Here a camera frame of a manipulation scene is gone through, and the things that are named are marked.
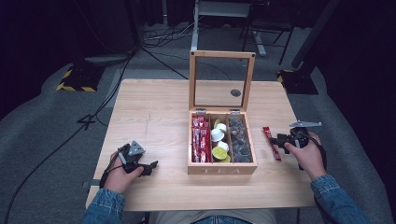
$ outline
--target gray carpet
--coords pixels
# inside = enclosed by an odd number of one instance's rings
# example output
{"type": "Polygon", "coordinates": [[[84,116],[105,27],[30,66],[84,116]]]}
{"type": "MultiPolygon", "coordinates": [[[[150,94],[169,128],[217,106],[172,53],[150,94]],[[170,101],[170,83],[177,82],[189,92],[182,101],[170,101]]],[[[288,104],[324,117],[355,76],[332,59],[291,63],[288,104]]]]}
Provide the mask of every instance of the gray carpet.
{"type": "MultiPolygon", "coordinates": [[[[203,29],[198,49],[237,50],[240,30],[203,29]]],[[[256,59],[254,80],[276,80],[276,71],[291,68],[295,53],[309,30],[297,29],[282,65],[278,65],[282,48],[267,47],[267,57],[256,59]]],[[[271,36],[262,34],[264,40],[271,36]]],[[[191,36],[171,41],[160,48],[147,49],[164,63],[187,76],[191,36]]],[[[247,50],[255,51],[255,46],[247,50]]],[[[93,114],[115,86],[120,65],[106,69],[98,92],[56,91],[68,68],[66,64],[43,85],[42,93],[21,105],[0,121],[0,220],[3,221],[13,192],[22,180],[55,148],[79,127],[77,120],[93,114]]],[[[127,66],[128,78],[183,78],[139,50],[127,66]]],[[[375,168],[359,140],[336,105],[326,94],[326,84],[319,70],[312,78],[319,95],[289,95],[298,119],[321,121],[316,132],[327,150],[328,171],[367,214],[372,223],[393,223],[386,192],[375,168]]],[[[98,118],[108,124],[114,99],[98,118]]],[[[98,119],[51,156],[24,184],[12,206],[9,223],[77,223],[85,210],[87,190],[84,181],[93,176],[106,135],[106,126],[98,119]]],[[[296,223],[297,209],[277,209],[278,223],[296,223]]],[[[124,214],[124,223],[137,223],[142,213],[124,214]]],[[[300,223],[321,223],[316,208],[302,208],[300,223]]]]}

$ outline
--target denim sleeve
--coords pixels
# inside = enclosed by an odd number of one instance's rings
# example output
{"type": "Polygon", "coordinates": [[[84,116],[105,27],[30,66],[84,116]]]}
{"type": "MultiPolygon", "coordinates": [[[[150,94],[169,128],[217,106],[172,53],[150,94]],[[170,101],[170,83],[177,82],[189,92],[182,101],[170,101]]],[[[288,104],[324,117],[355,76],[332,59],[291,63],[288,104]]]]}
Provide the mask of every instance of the denim sleeve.
{"type": "MultiPolygon", "coordinates": [[[[314,191],[318,204],[336,223],[370,223],[367,216],[331,175],[314,179],[311,189],[314,191]]],[[[325,223],[329,223],[329,220],[326,220],[326,214],[322,216],[325,223]]]]}
{"type": "Polygon", "coordinates": [[[109,189],[99,189],[85,211],[82,224],[121,223],[125,197],[109,189]]]}

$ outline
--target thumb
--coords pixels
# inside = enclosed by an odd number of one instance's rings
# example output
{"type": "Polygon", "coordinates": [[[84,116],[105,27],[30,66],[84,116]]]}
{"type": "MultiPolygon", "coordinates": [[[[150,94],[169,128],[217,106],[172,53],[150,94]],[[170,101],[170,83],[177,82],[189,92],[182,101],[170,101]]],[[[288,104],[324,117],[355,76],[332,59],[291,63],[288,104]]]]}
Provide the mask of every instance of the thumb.
{"type": "Polygon", "coordinates": [[[288,151],[290,151],[291,153],[293,153],[294,154],[294,152],[295,152],[295,150],[296,150],[296,148],[297,147],[295,147],[294,145],[292,145],[291,143],[285,143],[285,148],[288,150],[288,151]]]}
{"type": "Polygon", "coordinates": [[[128,179],[130,181],[133,181],[134,179],[139,177],[143,173],[144,170],[145,170],[145,168],[143,168],[142,166],[137,167],[134,171],[132,171],[131,173],[129,173],[127,175],[128,179]]]}

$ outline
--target black cable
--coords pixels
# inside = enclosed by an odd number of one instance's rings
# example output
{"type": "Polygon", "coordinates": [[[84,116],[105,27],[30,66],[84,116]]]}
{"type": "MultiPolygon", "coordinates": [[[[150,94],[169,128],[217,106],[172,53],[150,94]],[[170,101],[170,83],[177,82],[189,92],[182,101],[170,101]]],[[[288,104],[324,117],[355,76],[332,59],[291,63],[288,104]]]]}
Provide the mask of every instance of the black cable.
{"type": "Polygon", "coordinates": [[[300,224],[300,208],[297,208],[297,224],[300,224]]]}
{"type": "Polygon", "coordinates": [[[110,173],[111,170],[109,170],[111,168],[111,166],[113,165],[114,161],[117,159],[117,157],[119,156],[119,154],[116,153],[116,155],[111,158],[110,163],[108,164],[107,168],[105,169],[105,171],[108,171],[110,173]]]}
{"type": "Polygon", "coordinates": [[[91,30],[91,33],[93,34],[93,36],[96,38],[96,40],[99,41],[99,43],[105,48],[110,50],[111,52],[114,53],[130,53],[130,51],[125,52],[125,51],[116,51],[114,49],[109,48],[108,46],[105,45],[105,43],[103,43],[103,41],[99,38],[99,36],[96,34],[96,32],[93,30],[90,22],[88,21],[87,17],[85,16],[84,12],[82,11],[81,7],[78,5],[78,2],[76,0],[73,0],[74,4],[76,5],[78,12],[81,14],[82,18],[84,19],[84,21],[87,23],[88,27],[91,30]]]}
{"type": "Polygon", "coordinates": [[[176,72],[177,74],[179,74],[181,77],[184,77],[185,79],[188,80],[187,77],[183,76],[181,73],[179,73],[177,70],[175,70],[173,67],[169,66],[168,64],[164,63],[163,61],[159,60],[157,57],[155,57],[151,52],[149,52],[148,50],[142,48],[142,50],[144,50],[149,56],[153,57],[155,60],[157,60],[158,62],[160,62],[161,64],[165,65],[167,68],[171,69],[172,71],[176,72]]]}
{"type": "Polygon", "coordinates": [[[312,142],[315,143],[315,145],[317,145],[317,147],[321,147],[321,144],[317,141],[317,139],[311,137],[310,135],[304,134],[304,133],[300,133],[300,135],[307,137],[309,140],[311,140],[312,142]]]}
{"type": "Polygon", "coordinates": [[[14,204],[15,198],[17,197],[18,193],[20,192],[21,188],[23,187],[23,185],[25,184],[25,182],[32,176],[32,174],[38,169],[40,168],[40,166],[47,161],[47,159],[49,159],[53,154],[55,154],[57,151],[59,151],[59,149],[61,149],[64,145],[66,145],[71,139],[73,139],[83,128],[85,128],[85,126],[90,123],[90,121],[97,116],[97,114],[102,111],[103,108],[105,108],[105,106],[108,104],[108,102],[110,101],[110,99],[114,96],[116,89],[118,88],[118,86],[120,85],[120,82],[122,81],[122,77],[123,74],[125,72],[125,68],[128,65],[129,61],[131,61],[131,59],[133,58],[134,54],[132,54],[132,56],[128,59],[127,63],[124,65],[123,70],[120,74],[120,79],[116,85],[116,88],[113,89],[113,92],[102,102],[102,104],[98,107],[98,109],[96,110],[96,112],[92,115],[92,116],[88,116],[88,120],[81,125],[81,127],[79,127],[72,135],[70,135],[70,137],[68,137],[63,143],[61,143],[57,148],[55,148],[55,150],[53,150],[46,158],[44,158],[44,160],[42,160],[30,173],[28,176],[26,176],[23,181],[20,183],[20,185],[18,186],[17,190],[14,192],[14,194],[11,197],[11,201],[8,204],[7,207],[7,211],[6,211],[6,215],[4,218],[4,224],[8,223],[8,217],[9,217],[9,213],[11,212],[11,208],[12,208],[12,204],[14,204]]]}
{"type": "MultiPolygon", "coordinates": [[[[178,29],[175,28],[174,31],[171,34],[173,35],[175,32],[183,33],[184,30],[187,30],[188,27],[189,26],[184,27],[184,28],[178,28],[178,29]]],[[[153,39],[153,38],[158,38],[158,37],[163,37],[163,36],[169,35],[169,34],[166,34],[166,32],[168,30],[169,30],[169,28],[167,28],[167,29],[157,29],[157,30],[147,30],[147,31],[144,31],[143,37],[145,37],[146,40],[153,39]],[[164,30],[164,32],[161,35],[159,35],[157,31],[163,31],[163,30],[164,30]]]]}
{"type": "Polygon", "coordinates": [[[116,166],[116,167],[112,168],[111,170],[108,170],[108,172],[110,173],[110,172],[112,172],[113,170],[118,169],[118,168],[120,168],[120,167],[122,167],[122,165],[116,166]]]}
{"type": "Polygon", "coordinates": [[[81,125],[81,127],[79,127],[69,138],[67,138],[60,146],[58,146],[55,150],[53,150],[43,161],[41,161],[36,167],[35,169],[33,169],[28,176],[26,176],[23,181],[20,183],[20,185],[18,186],[17,190],[14,192],[14,194],[12,195],[11,201],[8,204],[8,208],[6,211],[6,216],[4,218],[4,224],[8,223],[8,217],[9,217],[9,213],[11,211],[11,207],[12,204],[14,203],[15,198],[17,197],[17,194],[20,192],[21,188],[23,187],[24,183],[29,179],[30,176],[32,176],[32,174],[48,159],[50,158],[53,154],[55,154],[55,152],[57,152],[59,149],[61,149],[64,145],[66,145],[66,143],[68,143],[74,136],[76,136],[76,134],[79,133],[79,131],[81,131],[86,124],[81,125]]]}
{"type": "Polygon", "coordinates": [[[96,115],[95,117],[96,117],[96,119],[99,121],[100,124],[102,124],[102,125],[105,126],[105,127],[108,127],[107,124],[105,124],[105,123],[103,123],[101,120],[99,120],[98,115],[96,115]]]}
{"type": "MultiPolygon", "coordinates": [[[[179,58],[179,59],[185,60],[185,61],[189,61],[189,60],[190,60],[190,59],[185,59],[185,58],[182,58],[182,57],[178,57],[178,56],[176,56],[176,55],[169,55],[169,54],[157,53],[157,52],[151,52],[151,53],[152,53],[152,54],[160,54],[160,55],[167,56],[167,57],[179,58]]],[[[220,68],[216,67],[215,65],[210,64],[210,63],[201,63],[201,64],[209,65],[209,66],[212,66],[212,67],[218,69],[218,70],[219,70],[222,74],[224,74],[228,79],[232,80],[232,79],[230,78],[230,76],[228,76],[228,74],[227,74],[226,72],[224,72],[224,71],[221,70],[220,68]]]]}
{"type": "Polygon", "coordinates": [[[85,59],[85,61],[90,63],[90,64],[92,64],[92,65],[94,65],[94,66],[108,67],[108,66],[119,64],[119,63],[125,63],[126,61],[128,61],[130,55],[131,55],[131,53],[126,54],[121,59],[114,59],[114,60],[111,60],[111,61],[104,61],[104,62],[95,62],[95,61],[90,61],[90,60],[87,60],[87,59],[85,59]]]}
{"type": "Polygon", "coordinates": [[[172,31],[170,34],[166,34],[166,31],[169,30],[169,29],[168,29],[168,30],[166,30],[162,35],[155,35],[155,36],[148,37],[147,39],[145,39],[143,45],[144,45],[144,47],[146,47],[146,48],[163,47],[163,46],[165,46],[166,44],[170,43],[170,42],[173,41],[173,40],[179,40],[179,39],[182,39],[182,38],[186,37],[187,35],[192,35],[192,34],[190,33],[191,29],[192,29],[192,24],[189,25],[189,26],[187,26],[186,28],[181,28],[181,29],[179,29],[179,30],[181,30],[181,31],[178,31],[178,34],[176,34],[176,29],[175,29],[175,28],[173,29],[173,31],[172,31]],[[157,44],[150,44],[150,43],[147,43],[149,40],[154,40],[154,39],[157,39],[157,44]]]}

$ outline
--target white cup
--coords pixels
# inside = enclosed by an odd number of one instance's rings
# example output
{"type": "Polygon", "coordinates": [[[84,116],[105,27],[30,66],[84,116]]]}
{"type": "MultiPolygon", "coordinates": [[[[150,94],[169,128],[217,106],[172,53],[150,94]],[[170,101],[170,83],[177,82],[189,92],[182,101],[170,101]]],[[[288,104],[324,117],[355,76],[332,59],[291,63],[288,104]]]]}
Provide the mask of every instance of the white cup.
{"type": "Polygon", "coordinates": [[[216,126],[217,129],[220,129],[222,132],[227,133],[227,125],[223,124],[223,123],[219,123],[216,126]]]}
{"type": "Polygon", "coordinates": [[[224,133],[220,129],[212,129],[210,135],[212,137],[212,142],[218,142],[224,138],[224,133]]]}
{"type": "Polygon", "coordinates": [[[228,144],[225,143],[225,142],[223,142],[223,141],[219,141],[219,142],[218,142],[218,147],[224,148],[227,152],[228,152],[228,150],[229,150],[228,144]]]}

